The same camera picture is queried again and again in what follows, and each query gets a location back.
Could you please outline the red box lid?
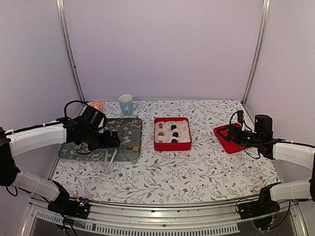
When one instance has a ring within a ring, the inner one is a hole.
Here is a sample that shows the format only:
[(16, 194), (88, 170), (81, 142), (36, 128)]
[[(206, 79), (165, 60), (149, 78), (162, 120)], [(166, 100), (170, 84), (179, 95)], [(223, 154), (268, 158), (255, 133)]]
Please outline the red box lid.
[(214, 134), (217, 137), (218, 141), (222, 145), (223, 149), (228, 154), (233, 154), (240, 152), (246, 149), (245, 146), (240, 146), (233, 141), (232, 136), (228, 136), (230, 125), (223, 125), (216, 127), (214, 129)]

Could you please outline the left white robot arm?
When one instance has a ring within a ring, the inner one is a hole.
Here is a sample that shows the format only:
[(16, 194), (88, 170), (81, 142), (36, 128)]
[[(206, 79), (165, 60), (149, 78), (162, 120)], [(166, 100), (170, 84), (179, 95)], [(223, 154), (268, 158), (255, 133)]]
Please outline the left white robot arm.
[(18, 130), (0, 131), (0, 184), (39, 195), (54, 203), (62, 213), (70, 213), (73, 202), (69, 193), (57, 182), (44, 180), (35, 174), (21, 171), (15, 158), (26, 152), (46, 146), (75, 143), (86, 144), (89, 151), (118, 148), (120, 140), (116, 131), (104, 130), (98, 121), (80, 118), (59, 118), (49, 123)]

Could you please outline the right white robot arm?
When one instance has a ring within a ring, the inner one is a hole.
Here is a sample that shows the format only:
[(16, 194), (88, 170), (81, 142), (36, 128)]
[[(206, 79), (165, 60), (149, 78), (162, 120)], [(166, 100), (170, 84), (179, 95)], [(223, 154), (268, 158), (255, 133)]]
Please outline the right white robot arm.
[(268, 115), (256, 115), (254, 129), (244, 120), (243, 111), (238, 110), (237, 123), (229, 123), (214, 129), (214, 133), (227, 153), (255, 148), (258, 156), (270, 160), (285, 161), (308, 168), (312, 171), (310, 180), (296, 180), (288, 183), (275, 183), (263, 187), (259, 200), (254, 204), (258, 214), (265, 214), (274, 202), (314, 201), (315, 200), (315, 147), (307, 144), (289, 142), (273, 137), (273, 120)]

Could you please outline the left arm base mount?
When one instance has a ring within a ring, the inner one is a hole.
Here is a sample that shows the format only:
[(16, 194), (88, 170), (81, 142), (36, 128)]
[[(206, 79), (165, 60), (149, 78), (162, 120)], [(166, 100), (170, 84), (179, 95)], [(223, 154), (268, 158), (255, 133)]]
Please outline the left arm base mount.
[(48, 203), (47, 209), (63, 216), (87, 219), (91, 208), (88, 203), (89, 200), (83, 197), (78, 197), (75, 200), (71, 199), (64, 187), (55, 181), (53, 183), (57, 185), (60, 193), (54, 201)]

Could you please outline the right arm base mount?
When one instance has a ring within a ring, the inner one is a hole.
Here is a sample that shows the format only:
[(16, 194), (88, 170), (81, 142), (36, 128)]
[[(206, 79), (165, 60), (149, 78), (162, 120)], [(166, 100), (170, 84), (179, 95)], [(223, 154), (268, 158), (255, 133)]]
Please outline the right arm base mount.
[(235, 210), (240, 214), (241, 219), (248, 219), (258, 216), (263, 216), (280, 210), (278, 202), (271, 199), (270, 190), (273, 186), (279, 184), (274, 183), (263, 187), (260, 190), (257, 200), (248, 200), (244, 203), (237, 203)]

